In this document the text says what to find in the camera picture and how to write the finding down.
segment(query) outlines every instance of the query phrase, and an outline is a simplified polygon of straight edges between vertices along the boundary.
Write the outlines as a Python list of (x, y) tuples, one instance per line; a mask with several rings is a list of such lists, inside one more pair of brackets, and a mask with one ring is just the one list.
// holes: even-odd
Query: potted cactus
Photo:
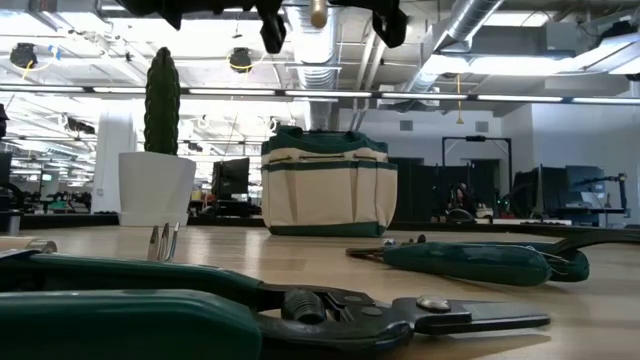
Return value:
[(176, 156), (180, 80), (167, 48), (147, 72), (145, 109), (145, 152), (119, 158), (120, 225), (186, 225), (196, 163)]

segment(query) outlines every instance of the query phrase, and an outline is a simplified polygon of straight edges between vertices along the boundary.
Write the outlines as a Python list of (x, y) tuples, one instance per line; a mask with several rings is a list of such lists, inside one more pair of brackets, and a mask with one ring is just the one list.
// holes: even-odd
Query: table surface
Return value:
[[(61, 253), (145, 259), (151, 229), (116, 226), (23, 231), (54, 240)], [(406, 241), (418, 232), (390, 231)], [(554, 241), (530, 235), (428, 233), (432, 241)], [(640, 359), (640, 248), (584, 249), (589, 280), (534, 288), (472, 283), (394, 270), (348, 258), (346, 247), (380, 239), (270, 236), (261, 228), (189, 227), (180, 231), (174, 262), (215, 265), (271, 283), (333, 286), (390, 302), (422, 294), (449, 299), (524, 302), (549, 313), (550, 326), (473, 335), (416, 336), (401, 359)]]

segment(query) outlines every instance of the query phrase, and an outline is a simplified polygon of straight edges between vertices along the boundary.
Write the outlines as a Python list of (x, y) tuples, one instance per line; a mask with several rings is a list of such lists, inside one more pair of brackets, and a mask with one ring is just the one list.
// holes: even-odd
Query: green handle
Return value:
[(210, 266), (39, 254), (0, 262), (0, 289), (33, 277), (35, 290), (191, 289), (248, 307), (260, 301), (260, 280)]
[(251, 311), (191, 290), (0, 295), (2, 359), (258, 359)]
[(383, 254), (385, 263), (400, 269), (466, 280), (536, 286), (551, 277), (540, 253), (517, 246), (429, 242), (398, 246)]
[[(555, 244), (541, 242), (482, 242), (475, 244), (525, 246), (547, 254), (555, 250)], [(565, 251), (562, 253), (562, 258), (565, 261), (547, 258), (547, 263), (553, 268), (550, 281), (580, 282), (589, 278), (589, 260), (582, 251)]]

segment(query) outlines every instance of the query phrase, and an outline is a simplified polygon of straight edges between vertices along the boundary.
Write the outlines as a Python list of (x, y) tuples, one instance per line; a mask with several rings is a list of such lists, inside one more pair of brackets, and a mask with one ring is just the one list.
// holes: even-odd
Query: green trim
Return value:
[(385, 142), (369, 139), (359, 132), (346, 133), (304, 133), (295, 126), (280, 126), (275, 136), (262, 143), (262, 155), (272, 150), (295, 148), (316, 154), (339, 154), (369, 148), (373, 151), (388, 153), (389, 147)]
[(380, 237), (387, 230), (375, 221), (336, 225), (271, 226), (269, 232), (283, 236)]
[(282, 170), (331, 170), (331, 169), (386, 169), (397, 171), (398, 166), (391, 163), (373, 162), (373, 161), (327, 161), (327, 162), (308, 162), (308, 163), (277, 163), (263, 165), (262, 171), (282, 171)]

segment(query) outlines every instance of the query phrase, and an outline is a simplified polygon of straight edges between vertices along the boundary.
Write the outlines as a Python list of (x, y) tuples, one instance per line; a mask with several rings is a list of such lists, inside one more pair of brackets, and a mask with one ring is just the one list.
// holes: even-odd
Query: exposed duct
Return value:
[[(310, 7), (289, 6), (285, 8), (289, 22), (294, 31), (294, 57), (297, 63), (318, 65), (317, 68), (298, 68), (300, 87), (308, 90), (335, 89), (337, 72), (335, 68), (323, 68), (331, 65), (336, 57), (336, 34), (338, 33), (337, 8), (327, 9), (327, 24), (318, 29), (311, 24)], [(332, 102), (309, 101), (305, 111), (305, 121), (309, 129), (330, 129), (337, 126), (331, 121)]]
[(455, 41), (470, 41), (504, 0), (458, 0), (451, 9), (447, 34)]
[(500, 7), (504, 0), (457, 0), (453, 5), (451, 17), (443, 24), (436, 24), (429, 29), (429, 49), (426, 49), (427, 60), (418, 73), (404, 87), (407, 92), (427, 92), (440, 75), (430, 69), (431, 54), (441, 47), (460, 44), (460, 51), (468, 51), (471, 38), (482, 25)]

